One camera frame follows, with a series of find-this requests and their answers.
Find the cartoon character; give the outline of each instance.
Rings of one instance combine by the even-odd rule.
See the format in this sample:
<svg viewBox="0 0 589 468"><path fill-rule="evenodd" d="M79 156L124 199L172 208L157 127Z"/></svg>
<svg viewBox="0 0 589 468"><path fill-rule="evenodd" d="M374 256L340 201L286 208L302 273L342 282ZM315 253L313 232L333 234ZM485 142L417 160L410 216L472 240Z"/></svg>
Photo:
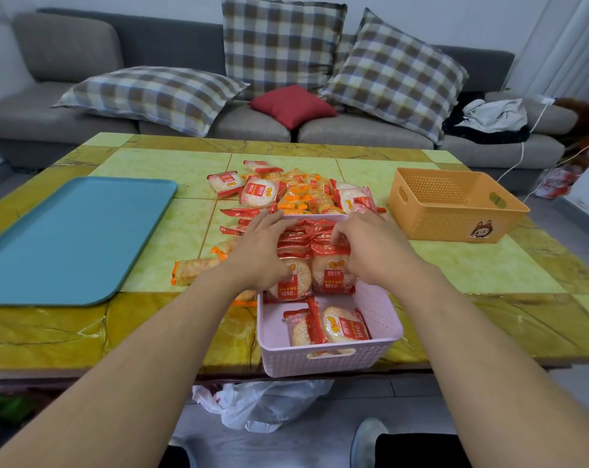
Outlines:
<svg viewBox="0 0 589 468"><path fill-rule="evenodd" d="M492 220L487 220L487 223L484 225L482 221L479 221L477 227L472 231L470 238L485 238L491 235L492 232Z"/></svg>

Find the tiled floor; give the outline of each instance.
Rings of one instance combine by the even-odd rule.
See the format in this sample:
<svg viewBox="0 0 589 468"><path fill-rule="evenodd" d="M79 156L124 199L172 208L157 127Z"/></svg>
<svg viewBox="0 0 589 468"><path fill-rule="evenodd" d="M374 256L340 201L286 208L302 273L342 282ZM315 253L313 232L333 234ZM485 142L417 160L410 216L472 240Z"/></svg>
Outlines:
<svg viewBox="0 0 589 468"><path fill-rule="evenodd" d="M29 177L0 184L0 198ZM589 236L552 209L530 198L530 216L589 265ZM589 366L552 372L555 380L589 408ZM191 444L201 468L220 466L348 466L349 447L361 420L382 419L393 433L454 433L450 413L432 374L391 378L338 379L331 392L301 417L272 434L234 431L220 417L187 404L175 434Z"/></svg>

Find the sofa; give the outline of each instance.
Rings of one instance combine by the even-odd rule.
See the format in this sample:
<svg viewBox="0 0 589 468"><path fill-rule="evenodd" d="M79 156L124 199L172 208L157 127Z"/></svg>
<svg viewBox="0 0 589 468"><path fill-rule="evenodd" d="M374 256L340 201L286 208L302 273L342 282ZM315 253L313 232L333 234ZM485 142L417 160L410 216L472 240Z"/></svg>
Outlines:
<svg viewBox="0 0 589 468"><path fill-rule="evenodd" d="M99 132L181 135L147 121L109 118L73 109L51 109L73 84L100 73L137 65L186 67L225 75L223 26L129 15L43 8L13 20L27 68L37 83L0 99L0 156L13 167L40 169ZM437 46L460 62L470 78L463 92L485 92L487 101L502 93L514 54L457 46ZM526 99L530 120L539 105ZM548 107L529 140L525 159L505 176L511 191L527 191L564 152L549 135L564 134L577 116ZM215 120L209 138L277 142L324 143L369 147L434 149L418 133L363 114L341 113L310 121L290 132L246 102L232 101ZM448 150L464 164L493 177L519 160L520 144L478 145L446 135L438 149Z"/></svg>

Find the hand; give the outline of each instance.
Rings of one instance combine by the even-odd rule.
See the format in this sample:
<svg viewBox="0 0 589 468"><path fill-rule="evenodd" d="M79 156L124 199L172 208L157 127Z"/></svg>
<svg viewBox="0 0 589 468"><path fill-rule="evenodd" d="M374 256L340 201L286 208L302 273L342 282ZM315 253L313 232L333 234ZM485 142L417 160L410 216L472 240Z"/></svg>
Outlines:
<svg viewBox="0 0 589 468"><path fill-rule="evenodd" d="M425 263L391 216L351 213L347 220L337 222L331 242L336 243L340 235L351 244L347 271L367 284L392 290L414 267Z"/></svg>
<svg viewBox="0 0 589 468"><path fill-rule="evenodd" d="M264 291L290 279L292 271L277 257L277 241L297 220L281 220L282 210L268 215L263 210L254 218L229 257L219 265L228 269L241 291Z"/></svg>

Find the red pillow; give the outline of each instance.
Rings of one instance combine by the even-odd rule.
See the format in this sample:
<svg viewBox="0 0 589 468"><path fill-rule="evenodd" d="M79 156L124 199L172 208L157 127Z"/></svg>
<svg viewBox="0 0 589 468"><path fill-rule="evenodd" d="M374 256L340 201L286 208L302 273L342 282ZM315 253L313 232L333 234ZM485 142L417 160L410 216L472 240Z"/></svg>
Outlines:
<svg viewBox="0 0 589 468"><path fill-rule="evenodd" d="M299 85L265 93L250 101L249 106L272 116L289 130L316 118L337 117L337 111L331 105Z"/></svg>

